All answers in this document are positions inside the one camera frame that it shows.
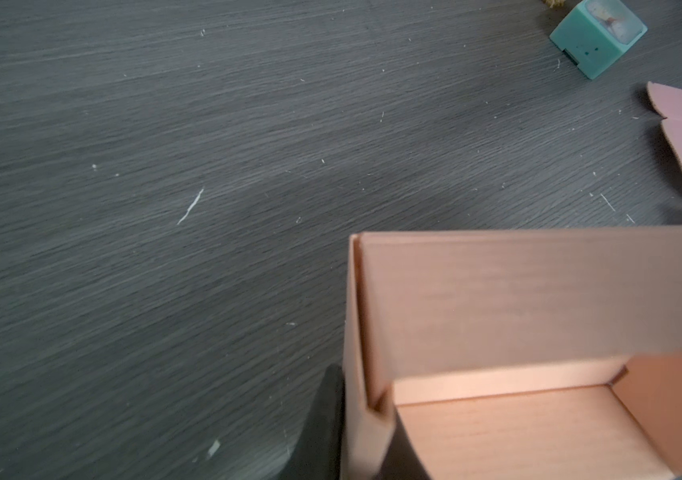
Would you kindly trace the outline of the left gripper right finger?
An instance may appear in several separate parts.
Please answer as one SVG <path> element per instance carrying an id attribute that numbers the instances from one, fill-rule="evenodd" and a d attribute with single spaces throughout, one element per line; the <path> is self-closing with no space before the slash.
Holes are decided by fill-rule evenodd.
<path id="1" fill-rule="evenodd" d="M 395 410 L 395 431 L 379 471 L 382 480 L 430 480 L 408 437 L 399 411 Z"/>

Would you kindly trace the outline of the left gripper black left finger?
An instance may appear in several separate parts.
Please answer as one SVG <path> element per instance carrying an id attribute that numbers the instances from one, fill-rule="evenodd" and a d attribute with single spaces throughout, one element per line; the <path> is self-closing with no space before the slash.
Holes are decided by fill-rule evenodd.
<path id="1" fill-rule="evenodd" d="M 278 479 L 338 479 L 344 416 L 344 374 L 340 365 L 331 364 L 324 372 L 293 453 Z"/>

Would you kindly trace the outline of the orange cardboard box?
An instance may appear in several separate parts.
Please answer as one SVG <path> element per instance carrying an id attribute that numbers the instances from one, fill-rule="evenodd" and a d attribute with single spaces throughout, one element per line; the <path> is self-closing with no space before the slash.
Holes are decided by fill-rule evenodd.
<path id="1" fill-rule="evenodd" d="M 342 470 L 682 477 L 682 226 L 349 240 Z"/>

